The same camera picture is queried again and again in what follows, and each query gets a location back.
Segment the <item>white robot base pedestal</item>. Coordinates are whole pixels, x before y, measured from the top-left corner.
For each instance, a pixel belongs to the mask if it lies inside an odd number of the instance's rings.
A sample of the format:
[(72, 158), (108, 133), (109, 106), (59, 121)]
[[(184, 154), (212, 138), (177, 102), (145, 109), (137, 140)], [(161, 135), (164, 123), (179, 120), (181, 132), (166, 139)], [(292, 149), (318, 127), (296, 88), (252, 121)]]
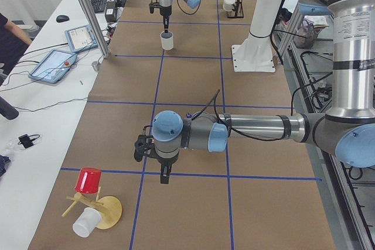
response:
[(248, 38), (232, 48), (235, 72), (275, 72), (270, 35), (282, 0), (257, 0)]

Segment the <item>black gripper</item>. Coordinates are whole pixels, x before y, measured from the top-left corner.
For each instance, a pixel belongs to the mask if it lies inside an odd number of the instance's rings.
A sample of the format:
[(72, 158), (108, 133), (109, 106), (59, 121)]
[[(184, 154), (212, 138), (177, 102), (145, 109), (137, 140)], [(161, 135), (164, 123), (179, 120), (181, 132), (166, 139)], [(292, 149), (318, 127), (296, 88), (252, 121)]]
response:
[(169, 184), (172, 165), (171, 161), (161, 161), (161, 184)]
[(168, 33), (168, 27), (169, 27), (169, 14), (163, 15), (163, 26), (164, 26), (164, 33)]

